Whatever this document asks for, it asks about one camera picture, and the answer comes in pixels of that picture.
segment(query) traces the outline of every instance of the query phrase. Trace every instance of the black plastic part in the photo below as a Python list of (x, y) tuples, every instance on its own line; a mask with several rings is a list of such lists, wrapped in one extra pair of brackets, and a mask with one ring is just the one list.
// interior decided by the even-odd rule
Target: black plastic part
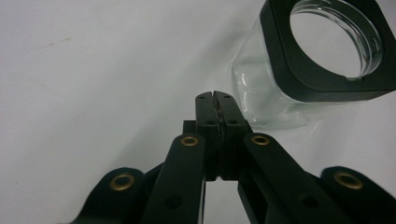
[(219, 149), (219, 173), (223, 180), (237, 180), (240, 169), (240, 149), (243, 137), (251, 129), (235, 99), (227, 93), (215, 91), (213, 94), (218, 113), (223, 144)]
[(215, 181), (219, 175), (219, 148), (222, 144), (219, 121), (211, 92), (195, 98), (196, 133), (206, 140), (206, 180)]
[(370, 19), (382, 39), (381, 63), (356, 81), (320, 67), (299, 47), (290, 28), (290, 14), (300, 1), (268, 0), (260, 15), (274, 78), (284, 93), (302, 102), (350, 102), (396, 90), (396, 40), (375, 0), (345, 0)]
[(196, 122), (195, 120), (184, 120), (183, 133), (195, 133)]
[[(260, 141), (256, 141), (259, 144), (252, 140), (257, 136), (260, 137)], [(274, 138), (262, 133), (249, 133), (244, 142), (248, 173), (268, 204), (267, 210), (262, 211), (265, 223), (353, 223)], [(242, 173), (240, 184), (249, 185), (244, 183), (244, 179), (249, 177)]]
[(264, 224), (268, 209), (267, 201), (247, 170), (241, 171), (238, 193), (250, 223)]
[(182, 134), (172, 143), (140, 223), (202, 223), (204, 199), (205, 139)]
[[(114, 190), (110, 183), (114, 177), (129, 174), (134, 183), (125, 190)], [(131, 168), (120, 168), (105, 175), (91, 192), (73, 224), (124, 224), (138, 223), (144, 211), (145, 196), (140, 194), (143, 173)]]
[[(336, 180), (336, 174), (344, 174), (345, 179), (339, 180), (344, 185)], [(353, 188), (359, 185), (350, 175), (360, 181), (361, 188)], [(332, 167), (322, 172), (321, 179), (332, 197), (357, 223), (396, 223), (396, 200), (365, 175), (346, 167)]]

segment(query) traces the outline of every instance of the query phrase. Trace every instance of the white surface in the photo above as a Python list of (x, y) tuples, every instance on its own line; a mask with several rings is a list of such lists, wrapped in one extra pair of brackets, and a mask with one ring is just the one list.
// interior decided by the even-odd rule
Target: white surface
[[(396, 2), (378, 0), (396, 31)], [(164, 160), (194, 97), (232, 93), (230, 62), (262, 1), (7, 1), (0, 7), (0, 222), (72, 221), (119, 167)], [(396, 196), (396, 93), (267, 132), (307, 171), (345, 165)], [(205, 223), (248, 223), (235, 183)]]

